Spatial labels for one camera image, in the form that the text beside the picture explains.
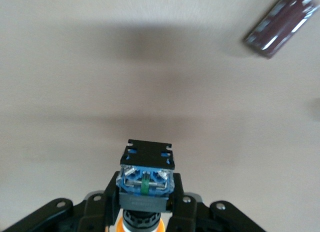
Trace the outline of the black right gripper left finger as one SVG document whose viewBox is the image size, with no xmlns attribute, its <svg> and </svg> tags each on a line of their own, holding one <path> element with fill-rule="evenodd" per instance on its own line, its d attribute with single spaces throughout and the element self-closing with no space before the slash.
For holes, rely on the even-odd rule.
<svg viewBox="0 0 320 232">
<path fill-rule="evenodd" d="M 120 211 L 115 172 L 105 190 L 88 194 L 79 204 L 57 198 L 14 223 L 5 231 L 107 231 Z"/>
</svg>

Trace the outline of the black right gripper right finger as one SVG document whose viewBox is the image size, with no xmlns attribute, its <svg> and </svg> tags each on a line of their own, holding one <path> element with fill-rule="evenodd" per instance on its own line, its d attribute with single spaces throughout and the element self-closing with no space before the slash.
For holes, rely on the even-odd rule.
<svg viewBox="0 0 320 232">
<path fill-rule="evenodd" d="M 172 217 L 167 231 L 264 231 L 232 203 L 218 200 L 206 206 L 197 194 L 184 192 L 179 173 L 173 178 Z"/>
</svg>

